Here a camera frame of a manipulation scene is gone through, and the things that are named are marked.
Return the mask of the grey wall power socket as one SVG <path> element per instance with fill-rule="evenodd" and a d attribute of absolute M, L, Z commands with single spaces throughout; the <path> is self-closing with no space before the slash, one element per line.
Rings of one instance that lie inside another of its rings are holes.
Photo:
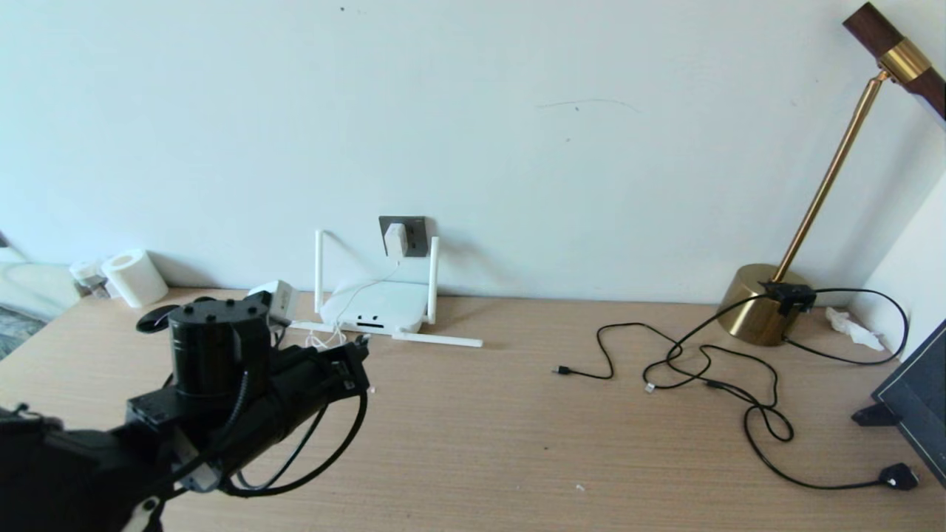
<path fill-rule="evenodd" d="M 378 217 L 379 226 L 381 226 L 382 239 L 387 226 L 392 222 L 402 222 L 406 226 L 406 233 L 409 240 L 409 251 L 406 257 L 425 257 L 428 256 L 429 242 L 428 231 L 426 231 L 425 216 L 385 216 Z"/>

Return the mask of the black round desk grommet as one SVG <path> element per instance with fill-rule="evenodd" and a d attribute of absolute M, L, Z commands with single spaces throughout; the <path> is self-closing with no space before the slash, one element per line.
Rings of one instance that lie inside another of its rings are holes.
<path fill-rule="evenodd" d="M 149 311 L 137 321 L 135 325 L 136 331 L 144 334 L 153 334 L 168 329 L 170 313 L 173 313 L 173 311 L 179 309 L 179 307 L 179 305 L 156 307 L 156 309 Z"/>

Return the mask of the brass desk lamp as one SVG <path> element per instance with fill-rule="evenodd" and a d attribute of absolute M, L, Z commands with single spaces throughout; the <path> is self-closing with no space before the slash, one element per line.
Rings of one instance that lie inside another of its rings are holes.
<path fill-rule="evenodd" d="M 754 263 L 737 269 L 717 310 L 716 321 L 729 335 L 754 346 L 773 347 L 785 343 L 794 329 L 795 321 L 802 314 L 779 316 L 777 303 L 764 295 L 761 283 L 785 282 L 811 286 L 804 277 L 795 275 L 791 266 L 847 162 L 882 85 L 886 82 L 899 85 L 926 105 L 946 127 L 946 75 L 933 67 L 925 52 L 871 1 L 866 1 L 849 15 L 843 21 L 843 27 L 871 54 L 877 73 L 866 81 L 824 178 L 783 258 L 777 264 Z"/>

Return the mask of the white router with antennas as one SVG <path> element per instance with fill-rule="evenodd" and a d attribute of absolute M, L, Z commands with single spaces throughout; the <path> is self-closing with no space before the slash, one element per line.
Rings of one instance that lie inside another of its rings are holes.
<path fill-rule="evenodd" d="M 408 282 L 372 280 L 354 287 L 335 290 L 327 301 L 322 289 L 322 256 L 325 231 L 315 235 L 315 301 L 314 310 L 321 322 L 291 322 L 291 329 L 310 333 L 381 334 L 399 341 L 442 344 L 443 346 L 481 348 L 479 338 L 432 335 L 420 332 L 423 324 L 435 324 L 438 306 L 438 268 L 440 238 L 433 236 L 429 246 L 429 279 L 426 285 Z"/>

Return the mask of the white paper roll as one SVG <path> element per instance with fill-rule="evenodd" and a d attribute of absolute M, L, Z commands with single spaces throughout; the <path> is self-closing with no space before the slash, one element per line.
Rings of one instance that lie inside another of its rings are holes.
<path fill-rule="evenodd" d="M 144 249 L 132 249 L 109 257 L 101 264 L 101 270 L 130 307 L 152 305 L 169 292 L 166 280 Z"/>

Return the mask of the crumpled white tissue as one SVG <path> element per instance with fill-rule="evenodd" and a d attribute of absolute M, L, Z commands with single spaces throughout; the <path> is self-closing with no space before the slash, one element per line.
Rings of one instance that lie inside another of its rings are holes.
<path fill-rule="evenodd" d="M 878 335 L 866 329 L 861 324 L 855 323 L 854 320 L 851 319 L 851 314 L 848 313 L 848 311 L 835 310 L 834 307 L 826 307 L 825 317 L 834 331 L 848 336 L 855 344 L 866 346 L 879 352 L 885 350 L 884 344 L 882 344 Z"/>

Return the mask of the pale background furniture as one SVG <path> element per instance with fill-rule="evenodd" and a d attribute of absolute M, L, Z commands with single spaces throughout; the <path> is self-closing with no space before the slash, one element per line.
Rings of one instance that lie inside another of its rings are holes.
<path fill-rule="evenodd" d="M 65 265 L 0 262 L 0 307 L 50 322 L 80 299 Z"/>

